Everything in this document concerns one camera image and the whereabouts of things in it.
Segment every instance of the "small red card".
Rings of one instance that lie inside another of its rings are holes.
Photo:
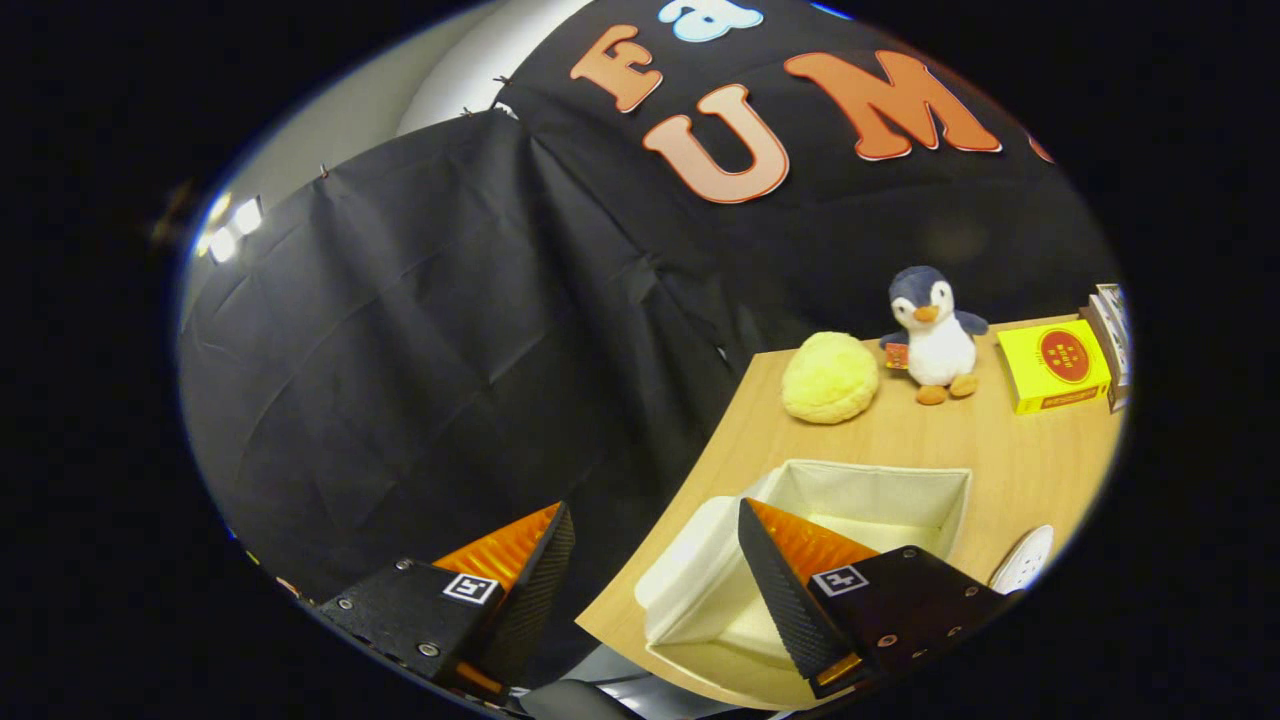
[[[896,370],[906,369],[906,346],[900,342],[884,343],[884,366]]]

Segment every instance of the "black cloth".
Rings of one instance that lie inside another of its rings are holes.
[[[678,489],[753,354],[895,329],[886,291],[908,265],[938,266],[992,322],[1070,313],[1115,277],[1061,172],[980,94],[929,63],[1002,152],[865,161],[782,63],[829,51],[883,77],[874,50],[914,51],[808,4],[754,6],[760,26],[689,44],[657,6],[596,0],[513,73],[498,100],[518,119],[457,118],[333,168],[210,274],[178,336],[183,413],[268,571],[319,602],[563,500],[577,544],[525,679],[544,684],[595,647],[573,618]],[[568,76],[617,23],[664,73],[626,115]],[[694,109],[731,82],[791,172],[716,205],[640,138],[687,114],[745,168]]]

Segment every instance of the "red circular label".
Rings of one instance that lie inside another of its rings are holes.
[[[1078,383],[1089,374],[1089,356],[1080,338],[1066,331],[1050,331],[1041,338],[1041,357],[1051,373],[1069,383]]]

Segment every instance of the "stuffed penguin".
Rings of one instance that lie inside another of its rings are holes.
[[[928,265],[899,273],[888,297],[893,319],[905,329],[882,337],[879,345],[908,346],[906,372],[920,383],[915,400],[937,405],[947,398],[947,387],[954,397],[973,395],[978,350],[972,336],[987,334],[987,320],[956,310],[951,283]]]

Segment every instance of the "white wall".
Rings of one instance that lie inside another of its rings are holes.
[[[456,118],[463,108],[488,110],[502,90],[493,78],[511,77],[552,31],[589,1],[507,0],[431,69],[396,135]]]
[[[314,181],[320,163],[333,168],[396,137],[422,78],[500,5],[488,3],[433,26],[325,90],[230,181],[232,208],[261,195],[264,209],[270,209]]]

